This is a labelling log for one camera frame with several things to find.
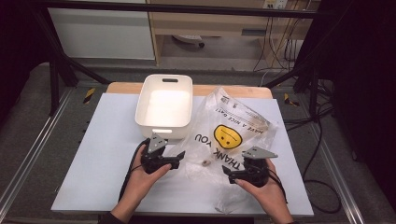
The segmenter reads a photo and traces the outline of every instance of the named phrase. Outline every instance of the white tabletop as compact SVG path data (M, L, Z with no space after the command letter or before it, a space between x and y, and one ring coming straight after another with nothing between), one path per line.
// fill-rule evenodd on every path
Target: white tabletop
M195 111L204 97L193 97ZM136 147L145 139L134 121L138 95L104 93L58 195L51 207L62 213L102 213L110 211L119 198L120 187ZM276 100L238 98L245 105L276 123L278 129L271 150L272 159L287 192L288 207L294 216L313 216L304 183ZM215 209L215 189L207 182L189 180L183 169L170 171L160 179L136 209L136 213L168 216L223 216ZM237 204L231 215L264 214L251 199Z

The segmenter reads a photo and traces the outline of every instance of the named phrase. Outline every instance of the white storage basket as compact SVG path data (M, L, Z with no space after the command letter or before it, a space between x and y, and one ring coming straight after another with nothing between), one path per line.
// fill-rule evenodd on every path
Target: white storage basket
M192 80L181 75L153 74L143 83L135 121L145 137L184 138L192 111Z

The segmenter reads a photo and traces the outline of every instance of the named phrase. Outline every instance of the yellow smiley face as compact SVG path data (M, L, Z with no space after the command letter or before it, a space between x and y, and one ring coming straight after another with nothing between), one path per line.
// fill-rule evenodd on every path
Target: yellow smiley face
M214 135L224 149L233 149L242 144L242 136L236 130L222 124L215 129Z

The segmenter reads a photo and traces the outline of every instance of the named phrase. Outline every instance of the plastic bag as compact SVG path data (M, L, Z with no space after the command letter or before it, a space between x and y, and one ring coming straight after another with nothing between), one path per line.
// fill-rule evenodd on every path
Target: plastic bag
M171 150L172 155L186 150L181 169L191 180L210 181L219 187L215 208L228 214L248 199L248 194L231 185L222 165L245 170L242 151L253 146L270 150L276 125L217 87L200 104L187 136Z

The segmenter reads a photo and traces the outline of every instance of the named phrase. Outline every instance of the hand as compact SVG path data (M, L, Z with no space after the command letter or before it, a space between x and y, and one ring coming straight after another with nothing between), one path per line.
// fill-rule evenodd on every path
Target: hand
M134 158L134 163L132 169L141 165L140 159L142 157L142 151L145 145L140 147ZM144 197L149 193L149 190L154 185L154 183L164 176L171 169L170 164L166 164L156 172L148 175L142 166L134 169L131 172L128 184L125 191L120 199L119 203L111 211L114 217L118 218L120 221L127 223L131 219L132 214L136 207L140 204Z
M268 159L267 164L268 168L276 173L274 164ZM237 179L235 182L256 198L265 213L267 213L275 223L293 222L289 208L286 206L283 192L273 179L269 178L267 184L261 188L257 188L242 179Z

